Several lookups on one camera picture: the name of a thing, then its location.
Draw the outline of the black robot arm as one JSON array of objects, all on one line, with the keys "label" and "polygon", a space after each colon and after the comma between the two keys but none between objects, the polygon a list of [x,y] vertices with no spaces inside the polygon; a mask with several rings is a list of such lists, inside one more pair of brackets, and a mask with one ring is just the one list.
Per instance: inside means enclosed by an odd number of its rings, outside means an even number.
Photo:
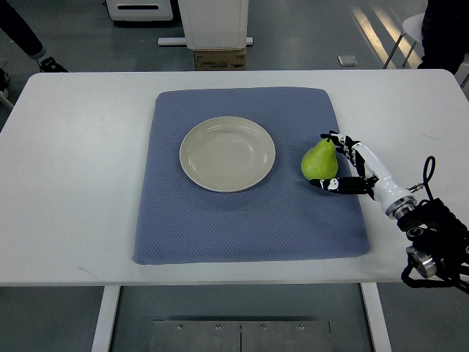
[{"label": "black robot arm", "polygon": [[411,288],[455,287],[468,292],[468,227],[439,198],[420,202],[411,196],[392,203],[386,215],[396,219],[411,245],[401,280]]}]

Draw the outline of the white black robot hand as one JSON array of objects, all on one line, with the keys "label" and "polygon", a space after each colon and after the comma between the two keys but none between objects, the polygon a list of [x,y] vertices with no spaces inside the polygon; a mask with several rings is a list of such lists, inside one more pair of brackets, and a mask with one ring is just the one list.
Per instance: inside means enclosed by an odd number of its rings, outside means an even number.
[{"label": "white black robot hand", "polygon": [[411,191],[399,186],[380,159],[362,142],[335,131],[321,135],[336,146],[336,152],[344,155],[356,168],[357,175],[312,179],[309,183],[334,194],[367,194],[380,203],[384,214],[400,219],[417,205]]}]

